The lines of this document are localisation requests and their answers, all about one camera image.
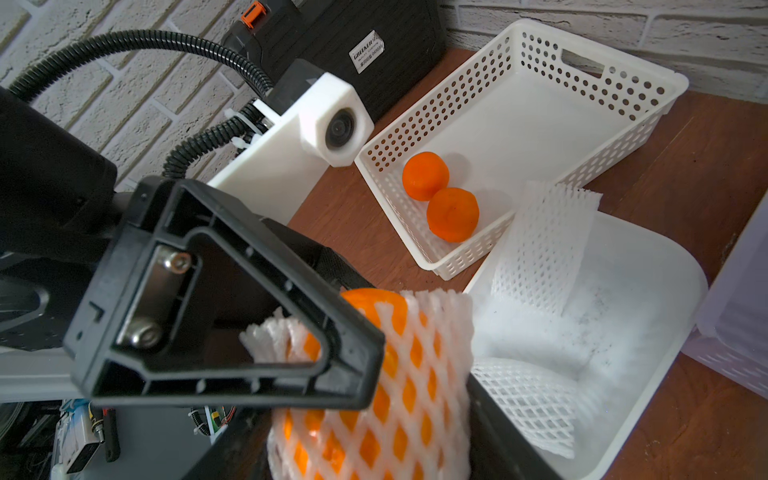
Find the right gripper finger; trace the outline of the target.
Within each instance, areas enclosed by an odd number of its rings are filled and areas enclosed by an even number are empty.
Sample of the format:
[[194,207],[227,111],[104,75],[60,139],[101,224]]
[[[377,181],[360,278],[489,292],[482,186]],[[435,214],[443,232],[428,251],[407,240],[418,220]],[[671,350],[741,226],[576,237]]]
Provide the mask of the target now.
[[472,480],[561,479],[473,375],[467,389]]

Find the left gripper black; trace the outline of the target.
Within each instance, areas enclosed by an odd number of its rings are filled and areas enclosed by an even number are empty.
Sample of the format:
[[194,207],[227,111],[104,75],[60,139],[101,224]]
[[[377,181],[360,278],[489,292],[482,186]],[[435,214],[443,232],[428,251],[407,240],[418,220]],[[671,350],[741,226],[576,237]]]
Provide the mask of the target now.
[[[95,383],[88,398],[117,405],[234,405],[231,432],[189,471],[192,479],[229,479],[252,436],[264,438],[280,408],[361,410],[372,401],[372,328],[341,303],[367,281],[333,251],[290,252],[270,261],[255,251],[201,251],[183,274],[159,285],[161,340],[122,347],[117,336],[133,302],[150,291],[141,266],[111,266],[101,281],[82,264],[33,258],[1,274],[1,343],[39,351],[65,347]],[[208,366],[216,329],[261,326],[291,314],[316,336],[321,355],[290,366],[269,360]]]

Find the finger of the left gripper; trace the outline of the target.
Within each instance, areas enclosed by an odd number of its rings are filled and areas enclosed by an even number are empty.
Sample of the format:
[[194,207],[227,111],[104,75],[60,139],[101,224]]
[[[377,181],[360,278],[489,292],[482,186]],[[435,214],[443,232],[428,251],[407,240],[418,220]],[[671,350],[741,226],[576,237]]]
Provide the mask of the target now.
[[[367,281],[342,256],[196,180],[144,179],[64,339],[71,379],[109,407],[361,410],[385,338],[342,298]],[[275,313],[315,360],[254,360],[238,336]]]

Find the white foam net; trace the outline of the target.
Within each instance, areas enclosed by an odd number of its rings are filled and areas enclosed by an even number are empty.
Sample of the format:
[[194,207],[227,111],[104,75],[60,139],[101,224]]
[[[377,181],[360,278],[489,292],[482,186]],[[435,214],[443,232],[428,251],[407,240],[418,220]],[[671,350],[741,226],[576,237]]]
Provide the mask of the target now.
[[472,374],[530,444],[566,459],[575,457],[574,380],[505,358],[477,358]]
[[497,245],[493,296],[561,315],[575,286],[602,195],[563,183],[529,181]]

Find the orange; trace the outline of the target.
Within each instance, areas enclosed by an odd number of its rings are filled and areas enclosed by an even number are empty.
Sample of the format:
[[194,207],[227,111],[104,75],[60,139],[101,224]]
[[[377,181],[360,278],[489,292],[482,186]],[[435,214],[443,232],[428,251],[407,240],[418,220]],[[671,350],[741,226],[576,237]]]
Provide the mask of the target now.
[[429,201],[450,182],[450,170],[433,152],[414,155],[405,165],[402,184],[406,194],[417,201]]
[[461,188],[439,190],[426,211],[430,231],[444,241],[461,243],[471,238],[479,222],[475,195]]
[[469,478],[470,296],[374,288],[342,296],[386,336],[372,403],[364,410],[274,410],[272,477]]

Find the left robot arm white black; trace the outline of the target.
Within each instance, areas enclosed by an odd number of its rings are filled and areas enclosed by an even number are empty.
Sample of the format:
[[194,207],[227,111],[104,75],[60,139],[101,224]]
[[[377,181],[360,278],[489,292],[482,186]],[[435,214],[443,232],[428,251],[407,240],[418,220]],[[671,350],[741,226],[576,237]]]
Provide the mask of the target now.
[[[169,159],[136,190],[116,166],[36,111],[67,73],[130,50],[176,50],[236,71],[256,100],[204,145],[249,136],[210,183]],[[45,348],[54,327],[73,384],[100,407],[232,406],[222,442],[191,470],[219,478],[267,413],[361,410],[384,336],[341,296],[364,279],[286,221],[312,168],[349,164],[372,129],[354,88],[295,60],[277,81],[188,34],[128,30],[50,55],[1,92],[1,342]]]

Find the white plastic tub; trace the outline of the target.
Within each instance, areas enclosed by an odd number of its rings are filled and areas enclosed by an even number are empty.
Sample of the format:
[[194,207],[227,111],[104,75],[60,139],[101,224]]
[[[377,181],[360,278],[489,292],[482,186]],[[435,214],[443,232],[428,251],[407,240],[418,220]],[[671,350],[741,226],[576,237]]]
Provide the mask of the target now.
[[574,381],[574,456],[542,456],[564,479],[600,479],[691,332],[708,288],[704,272],[671,239],[604,213],[595,216],[560,316],[492,297],[497,263],[490,253],[465,289],[474,307],[472,351]]

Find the purple perforated plastic basket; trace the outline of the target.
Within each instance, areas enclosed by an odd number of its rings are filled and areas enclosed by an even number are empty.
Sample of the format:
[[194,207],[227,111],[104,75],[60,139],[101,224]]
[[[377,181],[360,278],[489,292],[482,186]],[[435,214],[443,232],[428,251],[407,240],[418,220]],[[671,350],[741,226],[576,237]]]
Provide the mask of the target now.
[[695,316],[682,352],[767,396],[767,199],[762,198]]

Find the white perforated plastic basket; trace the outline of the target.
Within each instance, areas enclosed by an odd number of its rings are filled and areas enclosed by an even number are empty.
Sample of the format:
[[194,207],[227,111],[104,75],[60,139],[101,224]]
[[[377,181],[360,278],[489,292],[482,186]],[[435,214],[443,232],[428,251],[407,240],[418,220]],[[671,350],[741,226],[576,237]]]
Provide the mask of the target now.
[[[532,21],[510,24],[373,137],[356,166],[423,270],[449,280],[484,257],[512,221],[525,185],[582,187],[643,146],[688,89],[681,73]],[[479,222],[450,243],[402,172],[416,154],[448,165]]]

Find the black plastic tool case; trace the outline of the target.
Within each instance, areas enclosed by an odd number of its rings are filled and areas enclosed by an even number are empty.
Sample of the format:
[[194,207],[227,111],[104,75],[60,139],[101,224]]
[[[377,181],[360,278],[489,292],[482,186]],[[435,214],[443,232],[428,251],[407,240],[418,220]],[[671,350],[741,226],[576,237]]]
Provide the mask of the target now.
[[272,81],[303,59],[352,85],[378,121],[442,58],[438,4],[427,0],[255,1],[223,36]]

